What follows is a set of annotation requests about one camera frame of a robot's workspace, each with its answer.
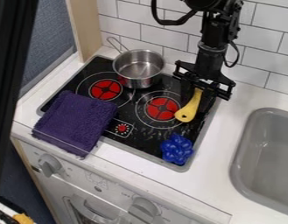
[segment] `oven knob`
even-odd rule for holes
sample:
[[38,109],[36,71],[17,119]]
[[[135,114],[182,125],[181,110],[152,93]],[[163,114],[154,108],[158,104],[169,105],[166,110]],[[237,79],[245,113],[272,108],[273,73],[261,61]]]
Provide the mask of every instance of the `oven knob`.
[[146,224],[165,224],[160,216],[158,208],[152,202],[144,198],[134,199],[133,204],[129,209],[129,214]]
[[39,167],[48,178],[53,174],[61,174],[63,172],[60,161],[49,154],[44,154],[39,158]]

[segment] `white tile wall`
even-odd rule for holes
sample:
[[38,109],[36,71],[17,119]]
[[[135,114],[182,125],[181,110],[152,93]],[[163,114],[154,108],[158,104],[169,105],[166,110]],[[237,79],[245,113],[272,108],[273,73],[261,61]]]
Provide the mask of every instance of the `white tile wall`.
[[277,51],[283,35],[282,32],[243,24],[241,25],[241,28],[242,30],[236,43],[273,52]]
[[[118,1],[118,11],[119,18],[127,19],[145,25],[162,27],[162,25],[158,24],[153,18],[151,14],[151,8],[149,6]],[[158,16],[160,18],[164,18],[164,10],[158,10]]]
[[195,62],[196,55],[189,52],[182,52],[165,47],[165,61],[169,64],[175,64],[176,60],[183,60],[185,62]]
[[284,54],[288,54],[288,33],[286,33],[283,37],[279,52],[284,53]]
[[105,16],[99,16],[99,20],[100,29],[103,32],[111,32],[118,35],[128,36],[134,39],[140,39],[140,24]]
[[266,71],[288,75],[288,56],[253,48],[245,50],[243,64]]
[[[141,4],[145,5],[151,5],[151,0],[140,0]],[[158,7],[166,10],[172,10],[172,11],[183,11],[183,12],[189,12],[191,9],[187,7],[186,4],[180,3],[179,0],[158,0],[157,1]]]
[[134,49],[149,49],[154,52],[162,54],[163,46],[161,45],[153,45],[150,43],[146,43],[140,40],[132,39],[132,38],[121,38],[122,44],[124,44],[129,50]]
[[[107,38],[109,38],[109,37],[112,37],[112,38],[115,38],[117,40],[120,40],[120,36],[119,35],[107,33],[105,31],[102,31],[101,35],[102,35],[102,43],[103,43],[104,46],[113,47],[107,40]],[[116,42],[111,42],[111,43],[113,43],[118,49],[120,49],[120,44],[118,44]]]
[[255,3],[245,2],[242,8],[240,23],[250,25],[253,19],[254,11],[256,8]]
[[[165,12],[165,19],[178,19],[183,17],[185,14],[176,12],[176,11],[171,11],[167,10]],[[190,33],[194,35],[200,36],[200,28],[201,28],[201,22],[202,22],[202,17],[192,17],[190,18],[187,23],[179,26],[166,26],[165,28],[168,30],[173,30],[177,32],[185,32],[185,33]]]
[[98,0],[97,6],[99,13],[111,17],[116,17],[116,0]]
[[[288,0],[245,0],[239,39],[239,65],[222,71],[231,79],[288,94]],[[98,0],[103,44],[108,36],[130,49],[162,53],[167,62],[194,62],[200,41],[201,13],[182,26],[161,26],[151,15],[151,0]],[[158,14],[176,19],[190,9],[178,0],[158,0]],[[230,47],[227,61],[234,61]]]
[[275,4],[278,6],[288,7],[288,0],[252,0],[252,2],[261,4]]
[[279,75],[277,73],[272,73],[266,87],[268,89],[288,94],[288,77]]
[[142,25],[142,40],[186,51],[188,35],[148,25]]
[[288,32],[288,9],[259,4],[256,7],[253,25]]

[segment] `blue toy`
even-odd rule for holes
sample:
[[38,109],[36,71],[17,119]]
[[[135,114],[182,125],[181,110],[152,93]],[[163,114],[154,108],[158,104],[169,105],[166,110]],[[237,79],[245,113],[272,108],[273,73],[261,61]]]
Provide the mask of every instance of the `blue toy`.
[[181,135],[173,133],[169,140],[165,140],[160,146],[164,161],[184,165],[193,155],[193,143]]

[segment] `stainless steel pot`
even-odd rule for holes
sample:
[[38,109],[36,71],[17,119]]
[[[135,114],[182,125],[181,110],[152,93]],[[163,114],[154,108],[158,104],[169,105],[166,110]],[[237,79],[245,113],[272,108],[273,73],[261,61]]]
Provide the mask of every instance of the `stainless steel pot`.
[[[125,48],[126,52],[121,52],[111,39]],[[159,53],[150,50],[130,51],[116,38],[107,40],[121,53],[114,60],[113,69],[120,76],[122,85],[127,88],[149,88],[159,82],[159,74],[165,67],[165,60]]]

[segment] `sink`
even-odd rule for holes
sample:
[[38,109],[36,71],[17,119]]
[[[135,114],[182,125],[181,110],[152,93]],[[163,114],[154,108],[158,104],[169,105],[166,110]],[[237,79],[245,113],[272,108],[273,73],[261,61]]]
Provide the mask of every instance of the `sink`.
[[246,198],[288,214],[288,112],[261,108],[249,116],[230,177]]

